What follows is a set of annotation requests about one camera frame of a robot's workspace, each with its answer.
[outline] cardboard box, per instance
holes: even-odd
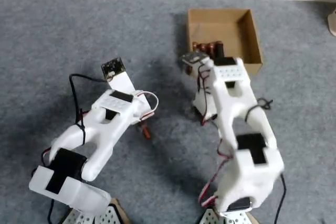
[[[247,72],[257,74],[263,65],[256,25],[250,9],[189,9],[187,36],[192,43],[222,41],[226,57],[240,57]]]

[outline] white robotic arm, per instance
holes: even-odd
[[[213,196],[216,210],[225,216],[230,211],[259,207],[271,193],[284,163],[265,112],[257,106],[243,61],[224,55],[211,59],[203,52],[191,52],[182,60],[198,78],[193,105],[202,115],[202,123],[216,119],[222,147],[231,157]],[[257,133],[236,136],[233,120],[237,117]]]
[[[152,110],[144,96],[153,93],[135,90],[120,58],[102,69],[111,89],[98,98],[78,125],[70,126],[53,142],[50,165],[39,166],[29,183],[31,190],[93,215],[103,213],[111,197],[81,180],[93,181],[125,130],[152,116],[157,107]],[[72,151],[89,142],[96,146],[89,158]]]

